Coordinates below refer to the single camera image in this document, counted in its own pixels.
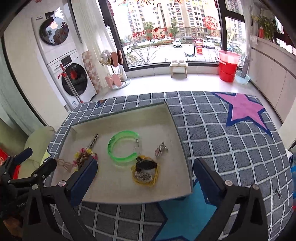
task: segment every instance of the stacked washer dryer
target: stacked washer dryer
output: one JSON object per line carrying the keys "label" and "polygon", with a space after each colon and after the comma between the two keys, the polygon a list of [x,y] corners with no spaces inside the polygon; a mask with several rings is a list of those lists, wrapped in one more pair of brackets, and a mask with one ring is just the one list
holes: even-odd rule
{"label": "stacked washer dryer", "polygon": [[68,108],[73,110],[78,103],[90,101],[96,90],[76,50],[66,17],[61,11],[47,12],[31,21],[42,58]]}

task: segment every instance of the small white stool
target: small white stool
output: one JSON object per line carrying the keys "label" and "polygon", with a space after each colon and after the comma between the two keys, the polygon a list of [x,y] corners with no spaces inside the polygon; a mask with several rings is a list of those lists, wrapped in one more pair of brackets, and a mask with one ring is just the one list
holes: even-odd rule
{"label": "small white stool", "polygon": [[186,66],[172,66],[172,63],[170,64],[170,73],[171,73],[171,77],[173,77],[173,74],[174,73],[183,73],[183,72],[174,72],[174,69],[177,69],[179,70],[180,68],[184,68],[184,71],[185,71],[185,76],[187,78],[187,67],[188,67],[188,63],[186,63]]}

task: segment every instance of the red bottle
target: red bottle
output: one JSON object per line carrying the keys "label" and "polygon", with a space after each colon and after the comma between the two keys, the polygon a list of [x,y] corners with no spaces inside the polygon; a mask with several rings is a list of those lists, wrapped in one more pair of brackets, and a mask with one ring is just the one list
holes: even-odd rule
{"label": "red bottle", "polygon": [[259,38],[264,39],[264,29],[263,29],[262,26],[261,26],[260,29],[259,29]]}

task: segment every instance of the parked car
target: parked car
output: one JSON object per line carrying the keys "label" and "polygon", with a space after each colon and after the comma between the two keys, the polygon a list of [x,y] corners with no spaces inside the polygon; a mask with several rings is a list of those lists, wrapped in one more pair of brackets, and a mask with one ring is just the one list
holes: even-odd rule
{"label": "parked car", "polygon": [[182,47],[181,41],[180,40],[175,40],[173,41],[173,47]]}
{"label": "parked car", "polygon": [[212,42],[209,42],[206,40],[204,40],[204,46],[208,49],[215,49],[216,48],[216,46]]}
{"label": "parked car", "polygon": [[195,41],[195,46],[201,46],[202,48],[205,47],[205,45],[201,41]]}
{"label": "parked car", "polygon": [[187,61],[195,61],[194,49],[193,48],[188,48],[183,53],[184,53],[185,59],[187,59]]}
{"label": "parked car", "polygon": [[231,51],[231,52],[233,52],[233,47],[230,46],[229,44],[227,45],[227,51]]}
{"label": "parked car", "polygon": [[124,54],[131,53],[131,51],[132,51],[131,46],[125,46],[125,47],[123,48],[123,51],[124,51]]}

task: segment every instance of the tiled floor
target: tiled floor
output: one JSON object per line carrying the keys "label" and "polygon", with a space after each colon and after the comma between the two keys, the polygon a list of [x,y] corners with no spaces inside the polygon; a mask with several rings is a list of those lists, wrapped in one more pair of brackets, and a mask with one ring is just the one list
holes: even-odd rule
{"label": "tiled floor", "polygon": [[260,99],[269,113],[277,130],[279,130],[282,125],[281,120],[272,106],[251,82],[246,85],[241,85],[236,82],[227,83],[220,80],[219,76],[214,74],[188,74],[187,79],[184,78],[184,74],[174,74],[173,78],[168,74],[132,78],[130,84],[125,88],[116,91],[110,90],[103,94],[100,93],[96,95],[92,101],[117,96],[188,90],[234,92],[255,95]]}

